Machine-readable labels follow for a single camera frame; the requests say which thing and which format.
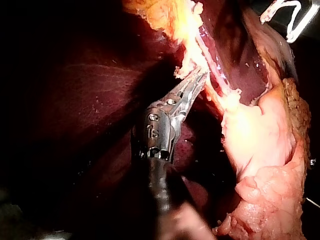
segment surgical clip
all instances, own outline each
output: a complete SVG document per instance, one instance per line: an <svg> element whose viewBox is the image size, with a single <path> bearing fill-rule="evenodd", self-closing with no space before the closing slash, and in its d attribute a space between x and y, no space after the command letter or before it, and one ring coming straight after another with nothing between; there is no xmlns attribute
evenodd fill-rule
<svg viewBox="0 0 320 240"><path fill-rule="evenodd" d="M273 16L276 14L276 12L283 7L289 7L289 6L295 6L291 21L287 26L286 30L286 38L288 43L293 43L297 40L299 35L302 33L302 31L305 29L305 27L310 23L310 21L315 17L317 12L320 8L320 0L311 0L311 7L309 8L308 12L303 16L301 21L298 23L296 28L293 30L293 25L295 22L295 19L297 17L298 12L301 9L301 3L297 0L292 1L286 1L286 0L275 0L271 3L271 5L262 13L260 16L260 22L261 24L264 24L265 22L269 22Z"/></svg>

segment metal clip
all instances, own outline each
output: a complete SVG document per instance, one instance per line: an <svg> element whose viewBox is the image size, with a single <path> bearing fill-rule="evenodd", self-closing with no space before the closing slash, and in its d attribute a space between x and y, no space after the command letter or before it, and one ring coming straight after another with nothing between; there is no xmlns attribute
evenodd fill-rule
<svg viewBox="0 0 320 240"><path fill-rule="evenodd" d="M269 22L280 8L292 7L292 6L295 6L295 8L291 16L291 21L288 24L287 30L286 30L286 38L287 38L286 41L290 44L297 40L299 35L305 29L305 27L315 17L315 15L317 14L320 8L320 0L311 0L310 9L303 16L302 20L299 22L299 24L296 26L294 30L292 28L293 28L295 19L297 17L298 12L301 10L301 4L297 0L292 0L292 1L275 0L260 16L260 22L261 24L264 24L265 22Z"/></svg>

